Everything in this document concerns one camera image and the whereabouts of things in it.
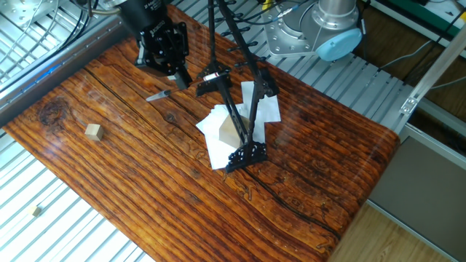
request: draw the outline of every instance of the black cable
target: black cable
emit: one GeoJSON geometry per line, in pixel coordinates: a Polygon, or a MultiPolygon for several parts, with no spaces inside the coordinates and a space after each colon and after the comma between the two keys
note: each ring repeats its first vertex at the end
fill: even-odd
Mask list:
{"type": "Polygon", "coordinates": [[[89,17],[92,17],[92,0],[87,0],[87,12],[89,13],[89,17]]]}
{"type": "Polygon", "coordinates": [[[272,4],[270,7],[267,7],[266,9],[260,11],[260,12],[257,12],[256,14],[254,15],[251,15],[250,17],[248,18],[237,18],[235,20],[235,22],[237,23],[247,23],[247,24],[250,24],[250,25],[268,25],[270,23],[273,23],[275,22],[274,20],[270,20],[270,21],[267,21],[267,22],[263,22],[263,23],[257,23],[257,22],[249,22],[250,20],[264,14],[265,12],[271,10],[272,8],[275,8],[276,6],[278,6],[279,4],[282,4],[284,2],[292,2],[292,3],[296,3],[298,4],[299,6],[301,6],[302,4],[308,2],[309,0],[303,0],[303,1],[291,1],[291,0],[284,0],[284,1],[276,1],[274,4],[272,4]]]}
{"type": "Polygon", "coordinates": [[[63,42],[63,44],[61,45],[59,50],[62,50],[63,48],[68,46],[70,40],[74,36],[74,33],[76,33],[76,30],[78,30],[79,24],[81,24],[81,20],[82,20],[83,17],[84,17],[84,11],[81,10],[81,13],[79,14],[78,22],[74,26],[74,28],[73,28],[72,32],[70,33],[70,35],[68,36],[68,38],[65,39],[65,41],[63,42]]]}
{"type": "Polygon", "coordinates": [[[366,24],[363,18],[364,11],[371,6],[371,0],[368,0],[364,3],[363,9],[359,10],[359,17],[358,17],[358,24],[360,29],[363,31],[363,57],[364,60],[367,60],[367,31],[366,31],[366,24]]]}
{"type": "MultiPolygon", "coordinates": [[[[466,7],[463,8],[463,10],[461,12],[459,12],[459,14],[453,19],[453,21],[451,21],[451,23],[449,24],[449,26],[446,27],[446,29],[444,30],[445,33],[448,32],[448,30],[453,26],[453,24],[461,17],[461,15],[466,12],[466,7]]],[[[442,39],[443,37],[442,36],[439,36],[437,41],[435,41],[435,44],[433,44],[429,50],[424,54],[424,56],[422,56],[421,60],[419,60],[416,65],[414,65],[414,67],[408,72],[408,74],[406,74],[406,76],[402,79],[403,82],[406,82],[408,83],[408,80],[409,79],[413,79],[413,76],[412,76],[412,73],[415,72],[415,70],[421,65],[422,62],[424,62],[424,60],[427,58],[427,56],[434,50],[435,46],[440,42],[440,40],[442,39]]]]}
{"type": "MultiPolygon", "coordinates": [[[[99,4],[99,0],[95,0],[94,6],[92,6],[92,8],[93,8],[93,9],[97,8],[98,4],[99,4]]],[[[79,33],[78,33],[78,35],[76,36],[75,39],[78,39],[78,38],[84,33],[84,31],[86,30],[86,27],[87,27],[89,21],[90,21],[90,17],[87,16],[86,21],[84,22],[84,25],[82,26],[81,30],[79,31],[79,33]]]]}

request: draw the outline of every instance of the wooden floor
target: wooden floor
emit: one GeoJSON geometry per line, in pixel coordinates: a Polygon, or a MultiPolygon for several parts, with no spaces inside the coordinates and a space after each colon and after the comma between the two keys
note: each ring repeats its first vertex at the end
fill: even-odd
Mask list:
{"type": "Polygon", "coordinates": [[[330,262],[449,261],[389,218],[365,204],[330,262]]]}

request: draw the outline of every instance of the metal tool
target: metal tool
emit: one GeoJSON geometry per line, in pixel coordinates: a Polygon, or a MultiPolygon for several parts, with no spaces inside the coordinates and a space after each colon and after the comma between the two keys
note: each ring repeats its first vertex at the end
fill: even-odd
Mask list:
{"type": "MultiPolygon", "coordinates": [[[[195,84],[201,84],[203,82],[207,82],[207,81],[211,81],[211,80],[214,80],[220,76],[225,76],[229,73],[229,70],[225,70],[223,72],[215,72],[213,74],[210,74],[210,75],[207,75],[207,76],[204,76],[202,77],[201,79],[196,79],[194,80],[190,86],[193,86],[195,84]]],[[[171,93],[173,92],[177,92],[179,90],[175,90],[175,91],[172,91],[172,90],[164,90],[164,91],[161,91],[155,95],[152,95],[148,98],[146,98],[146,101],[147,102],[151,102],[151,101],[154,101],[154,100],[159,100],[160,98],[166,98],[167,96],[169,96],[171,93]]]]}

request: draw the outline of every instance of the metal grating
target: metal grating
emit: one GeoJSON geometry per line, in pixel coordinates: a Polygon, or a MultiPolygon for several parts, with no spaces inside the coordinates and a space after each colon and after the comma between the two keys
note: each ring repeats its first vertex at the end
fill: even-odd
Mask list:
{"type": "MultiPolygon", "coordinates": [[[[78,7],[69,1],[47,1],[48,4],[54,2],[57,4],[53,5],[52,11],[29,28],[25,23],[13,23],[8,19],[11,8],[0,5],[0,93],[13,83],[13,76],[21,72],[24,74],[39,58],[52,55],[77,24],[81,12],[78,7]]],[[[92,20],[96,23],[99,17],[92,20]]]]}
{"type": "MultiPolygon", "coordinates": [[[[207,0],[173,1],[205,25],[207,3],[207,0]]],[[[230,7],[246,16],[261,9],[252,0],[239,0],[230,7]]],[[[72,4],[70,8],[74,11],[67,8],[64,4],[63,10],[68,15],[74,11],[79,14],[72,4]]],[[[219,23],[216,30],[221,33],[227,26],[219,23]]],[[[398,109],[411,87],[359,57],[348,55],[332,63],[316,56],[275,58],[269,55],[262,27],[253,26],[244,32],[244,37],[246,41],[259,43],[251,47],[258,56],[266,56],[270,63],[369,119],[392,129],[404,124],[400,123],[398,109]]],[[[3,38],[0,48],[4,41],[12,43],[12,38],[3,38]]],[[[60,38],[55,40],[47,38],[42,44],[52,50],[60,38]]],[[[24,54],[24,50],[18,52],[17,58],[24,54]]],[[[30,65],[35,59],[33,53],[24,60],[30,65]]],[[[3,261],[153,261],[3,130],[0,130],[0,257],[3,261]],[[42,214],[37,218],[25,214],[24,209],[30,205],[40,206],[42,214]]]]}
{"type": "Polygon", "coordinates": [[[153,261],[0,130],[2,261],[153,261]],[[38,217],[25,210],[36,205],[38,217]]]}

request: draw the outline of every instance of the metal bracket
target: metal bracket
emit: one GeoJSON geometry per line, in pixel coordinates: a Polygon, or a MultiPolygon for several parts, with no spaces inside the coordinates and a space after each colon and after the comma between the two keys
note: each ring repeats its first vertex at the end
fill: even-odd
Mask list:
{"type": "Polygon", "coordinates": [[[416,98],[406,99],[405,103],[401,106],[400,113],[403,115],[411,115],[418,103],[419,101],[416,98]]]}
{"type": "Polygon", "coordinates": [[[400,112],[405,115],[411,115],[416,108],[417,103],[429,92],[437,80],[445,73],[446,69],[455,61],[459,54],[466,47],[466,26],[458,32],[451,40],[450,45],[445,48],[427,73],[422,77],[421,81],[416,85],[408,99],[401,106],[400,112]]]}

